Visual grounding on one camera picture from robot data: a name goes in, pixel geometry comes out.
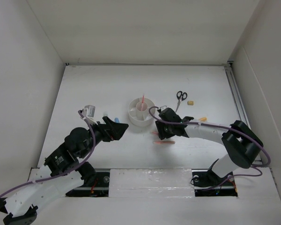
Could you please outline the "brown capped pen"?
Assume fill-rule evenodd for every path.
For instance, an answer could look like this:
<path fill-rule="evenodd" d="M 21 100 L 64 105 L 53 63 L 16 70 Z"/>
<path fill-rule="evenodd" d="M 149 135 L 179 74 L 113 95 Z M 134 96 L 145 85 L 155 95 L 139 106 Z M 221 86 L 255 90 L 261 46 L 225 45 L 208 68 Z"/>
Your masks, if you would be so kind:
<path fill-rule="evenodd" d="M 153 144 L 175 144 L 175 141 L 154 141 Z"/>

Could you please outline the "pink highlighter pen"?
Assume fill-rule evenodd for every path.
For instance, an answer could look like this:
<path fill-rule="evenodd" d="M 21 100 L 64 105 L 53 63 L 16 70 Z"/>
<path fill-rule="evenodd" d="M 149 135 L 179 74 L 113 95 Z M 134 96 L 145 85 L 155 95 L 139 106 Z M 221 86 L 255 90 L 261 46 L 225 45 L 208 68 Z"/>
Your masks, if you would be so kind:
<path fill-rule="evenodd" d="M 142 101 L 141 101 L 141 105 L 140 105 L 140 111 L 144 111 L 145 110 L 145 96 L 142 96 Z"/>

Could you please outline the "orange highlighter marker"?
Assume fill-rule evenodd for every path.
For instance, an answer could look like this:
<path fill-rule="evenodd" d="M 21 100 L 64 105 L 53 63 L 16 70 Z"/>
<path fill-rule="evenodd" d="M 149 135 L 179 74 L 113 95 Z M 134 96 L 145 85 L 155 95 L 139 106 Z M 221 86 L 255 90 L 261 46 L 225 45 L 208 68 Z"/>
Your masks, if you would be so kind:
<path fill-rule="evenodd" d="M 206 117 L 202 117 L 199 119 L 200 121 L 207 121 L 207 118 Z"/>

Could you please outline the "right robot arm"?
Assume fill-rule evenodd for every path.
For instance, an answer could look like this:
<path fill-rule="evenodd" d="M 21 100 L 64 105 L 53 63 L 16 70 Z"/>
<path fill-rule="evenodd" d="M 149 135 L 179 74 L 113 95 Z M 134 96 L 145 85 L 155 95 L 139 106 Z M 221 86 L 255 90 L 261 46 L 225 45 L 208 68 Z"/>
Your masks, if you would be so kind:
<path fill-rule="evenodd" d="M 195 187 L 212 189 L 233 178 L 232 172 L 238 168 L 256 169 L 256 157 L 264 151 L 262 141 L 242 121 L 236 120 L 230 126 L 223 126 L 196 120 L 193 117 L 180 118 L 169 107 L 158 108 L 155 125 L 161 140 L 182 136 L 199 138 L 221 144 L 226 154 L 215 160 L 203 172 L 193 175 Z"/>

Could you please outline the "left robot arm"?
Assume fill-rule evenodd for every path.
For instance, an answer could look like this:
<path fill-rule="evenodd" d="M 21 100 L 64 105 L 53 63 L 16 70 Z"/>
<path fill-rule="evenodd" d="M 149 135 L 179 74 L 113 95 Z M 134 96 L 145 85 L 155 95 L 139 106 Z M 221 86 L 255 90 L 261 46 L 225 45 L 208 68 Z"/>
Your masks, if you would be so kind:
<path fill-rule="evenodd" d="M 31 181 L 11 189 L 14 194 L 0 195 L 0 212 L 5 213 L 6 225 L 30 225 L 40 210 L 66 193 L 80 186 L 90 186 L 96 180 L 96 171 L 88 162 L 100 142 L 118 141 L 128 129 L 126 123 L 116 123 L 107 116 L 104 123 L 88 128 L 74 128 L 64 142 L 53 151 Z"/>

